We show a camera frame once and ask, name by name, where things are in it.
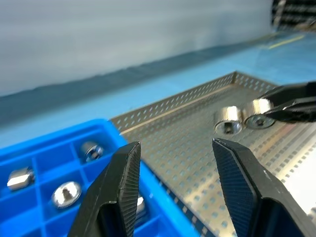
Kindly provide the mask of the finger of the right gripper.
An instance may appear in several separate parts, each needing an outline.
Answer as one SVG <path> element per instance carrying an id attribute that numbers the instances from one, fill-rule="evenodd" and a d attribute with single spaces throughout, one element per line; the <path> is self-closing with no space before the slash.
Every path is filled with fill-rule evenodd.
<path id="1" fill-rule="evenodd" d="M 287 84 L 275 87 L 259 97 L 269 100 L 274 108 L 316 102 L 316 82 Z"/>
<path id="2" fill-rule="evenodd" d="M 292 99 L 264 112 L 264 115 L 286 123 L 311 123 L 316 121 L 316 98 Z"/>

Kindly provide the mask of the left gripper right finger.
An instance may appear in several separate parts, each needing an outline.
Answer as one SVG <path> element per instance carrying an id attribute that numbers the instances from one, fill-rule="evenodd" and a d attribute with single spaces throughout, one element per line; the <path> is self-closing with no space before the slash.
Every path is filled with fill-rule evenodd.
<path id="1" fill-rule="evenodd" d="M 252 151 L 214 138 L 225 204 L 239 237 L 314 237 L 316 227 L 285 185 Z"/>

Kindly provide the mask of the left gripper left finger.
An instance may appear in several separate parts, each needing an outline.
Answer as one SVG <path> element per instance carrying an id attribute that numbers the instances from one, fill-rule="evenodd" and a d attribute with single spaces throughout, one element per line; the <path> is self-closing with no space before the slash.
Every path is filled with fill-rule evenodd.
<path id="1" fill-rule="evenodd" d="M 141 144 L 120 147 L 87 190 L 70 237 L 131 237 L 139 194 Z"/>

